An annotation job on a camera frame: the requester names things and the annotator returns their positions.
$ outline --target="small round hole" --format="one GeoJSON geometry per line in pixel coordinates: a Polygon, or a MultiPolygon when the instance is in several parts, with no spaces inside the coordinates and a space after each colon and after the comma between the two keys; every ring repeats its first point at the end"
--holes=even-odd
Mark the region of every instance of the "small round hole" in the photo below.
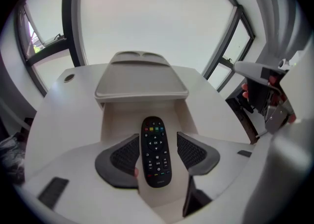
{"type": "Polygon", "coordinates": [[[70,82],[72,79],[74,78],[74,74],[70,74],[68,76],[66,76],[66,78],[64,79],[64,83],[70,82]]]}

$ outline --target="black remote control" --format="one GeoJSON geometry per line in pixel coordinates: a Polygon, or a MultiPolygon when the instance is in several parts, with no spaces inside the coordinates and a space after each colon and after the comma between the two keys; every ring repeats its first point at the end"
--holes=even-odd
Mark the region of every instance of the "black remote control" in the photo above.
{"type": "Polygon", "coordinates": [[[144,119],[141,131],[144,175],[151,187],[164,187],[171,181],[171,162],[166,128],[158,117],[144,119]]]}

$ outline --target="window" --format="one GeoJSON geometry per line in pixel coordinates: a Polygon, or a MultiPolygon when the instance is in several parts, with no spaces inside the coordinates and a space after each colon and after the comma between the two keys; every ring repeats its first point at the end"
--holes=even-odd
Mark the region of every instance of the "window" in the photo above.
{"type": "Polygon", "coordinates": [[[230,73],[231,69],[229,67],[218,63],[217,67],[210,75],[208,82],[213,86],[213,88],[217,89],[230,73]]]}
{"type": "Polygon", "coordinates": [[[26,0],[25,12],[43,45],[63,35],[62,0],[26,0]]]}
{"type": "Polygon", "coordinates": [[[243,60],[254,40],[254,34],[243,13],[243,7],[236,7],[232,22],[227,28],[224,39],[218,46],[212,61],[204,70],[204,78],[218,91],[233,76],[233,65],[243,60]]]}
{"type": "Polygon", "coordinates": [[[220,91],[254,40],[236,0],[22,0],[15,25],[43,95],[65,69],[108,63],[124,50],[194,68],[220,91]]]}
{"type": "Polygon", "coordinates": [[[249,40],[250,36],[247,33],[242,20],[240,20],[223,58],[234,64],[241,57],[241,54],[249,40]]]}
{"type": "Polygon", "coordinates": [[[143,50],[202,73],[233,8],[229,0],[81,0],[87,61],[108,63],[118,51],[143,50]]]}
{"type": "Polygon", "coordinates": [[[63,50],[35,63],[33,67],[45,88],[49,90],[58,77],[74,65],[69,50],[63,50]]]}

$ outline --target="mesh panel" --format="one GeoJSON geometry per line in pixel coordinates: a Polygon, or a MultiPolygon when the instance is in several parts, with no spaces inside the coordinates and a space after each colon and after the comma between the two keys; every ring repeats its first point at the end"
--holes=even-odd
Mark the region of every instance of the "mesh panel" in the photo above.
{"type": "Polygon", "coordinates": [[[183,161],[186,169],[195,166],[196,164],[203,161],[207,152],[195,145],[194,143],[188,141],[184,137],[177,134],[177,146],[178,146],[178,154],[183,161]]]}
{"type": "Polygon", "coordinates": [[[110,161],[117,169],[134,175],[135,164],[139,157],[139,137],[128,142],[110,156],[110,161]]]}

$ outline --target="window frame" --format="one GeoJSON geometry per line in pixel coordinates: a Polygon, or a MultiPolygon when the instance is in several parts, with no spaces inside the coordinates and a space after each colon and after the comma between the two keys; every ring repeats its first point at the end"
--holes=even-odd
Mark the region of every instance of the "window frame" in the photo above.
{"type": "Polygon", "coordinates": [[[232,71],[222,81],[220,86],[217,88],[217,92],[220,92],[224,88],[224,86],[229,82],[229,80],[232,78],[232,76],[235,74],[235,72],[233,70],[233,64],[230,63],[229,61],[227,61],[226,59],[224,59],[223,55],[229,46],[229,43],[230,43],[230,41],[231,41],[235,31],[236,31],[236,27],[237,27],[240,20],[243,22],[244,27],[245,27],[250,39],[247,42],[246,46],[244,47],[244,50],[243,50],[240,58],[238,59],[238,61],[242,61],[245,58],[246,54],[250,50],[250,47],[251,47],[251,45],[255,39],[255,35],[253,33],[253,30],[252,30],[252,27],[249,23],[249,20],[247,19],[247,16],[245,14],[243,6],[240,5],[236,0],[229,0],[229,1],[236,8],[236,11],[234,13],[234,16],[232,18],[231,23],[229,24],[228,28],[225,31],[225,35],[224,35],[220,45],[218,45],[216,48],[217,50],[214,53],[213,58],[211,58],[209,64],[205,67],[205,69],[202,73],[204,78],[206,80],[208,80],[210,75],[213,73],[213,71],[217,67],[218,63],[231,68],[232,71]]]}
{"type": "Polygon", "coordinates": [[[29,16],[29,11],[27,11],[27,6],[26,6],[25,1],[26,0],[19,0],[19,2],[16,5],[15,12],[14,12],[14,30],[15,30],[16,42],[18,45],[21,58],[24,62],[24,65],[26,67],[26,70],[29,76],[33,80],[35,86],[40,91],[40,93],[43,96],[45,96],[47,94],[47,88],[44,85],[41,78],[39,77],[38,73],[36,72],[34,68],[34,64],[36,64],[37,62],[47,57],[50,57],[51,55],[55,53],[69,49],[74,67],[85,65],[85,61],[82,58],[82,54],[81,56],[79,56],[78,51],[76,49],[76,45],[78,43],[75,44],[75,35],[73,32],[74,31],[73,27],[74,26],[78,27],[78,24],[74,23],[75,21],[76,23],[78,22],[78,19],[77,19],[78,13],[74,11],[78,10],[79,0],[62,0],[62,26],[63,26],[64,36],[61,39],[56,40],[55,42],[52,42],[51,44],[45,45],[45,48],[35,53],[31,57],[27,57],[25,48],[23,47],[23,45],[28,41],[25,29],[23,29],[23,25],[21,24],[21,21],[23,21],[24,23],[24,20],[23,20],[24,15],[26,15],[38,39],[41,42],[42,42],[42,39],[40,35],[38,34],[38,31],[36,29],[36,26],[32,18],[29,16]]]}
{"type": "MultiPolygon", "coordinates": [[[[19,48],[19,52],[21,58],[25,64],[26,70],[28,71],[30,77],[32,78],[34,84],[41,92],[43,96],[47,94],[47,88],[43,84],[39,75],[36,73],[34,68],[34,64],[55,54],[62,50],[69,49],[71,59],[74,67],[87,65],[87,58],[85,55],[85,50],[82,42],[82,31],[81,31],[81,21],[80,21],[80,0],[62,0],[62,26],[64,38],[57,40],[47,46],[44,49],[35,53],[32,57],[27,58],[26,53],[23,48],[23,42],[25,43],[26,35],[22,33],[22,29],[20,26],[19,18],[21,15],[21,11],[24,10],[28,21],[32,25],[37,37],[41,40],[40,35],[37,34],[37,30],[33,24],[32,19],[28,16],[27,10],[25,10],[25,1],[19,0],[16,9],[15,9],[15,36],[17,45],[19,48]]],[[[217,88],[217,91],[220,92],[223,87],[229,82],[231,77],[234,75],[233,64],[223,58],[223,54],[226,51],[233,35],[236,30],[236,27],[240,20],[242,20],[248,35],[250,36],[249,41],[247,42],[240,58],[243,60],[249,51],[253,40],[255,38],[252,27],[250,26],[249,20],[245,15],[245,11],[242,5],[240,5],[236,0],[229,0],[230,3],[236,8],[234,16],[225,31],[224,37],[222,38],[220,44],[217,46],[216,51],[213,57],[210,59],[207,66],[204,68],[202,75],[205,79],[208,80],[214,69],[217,67],[218,63],[225,65],[232,69],[231,73],[223,80],[223,82],[217,88]]]]}

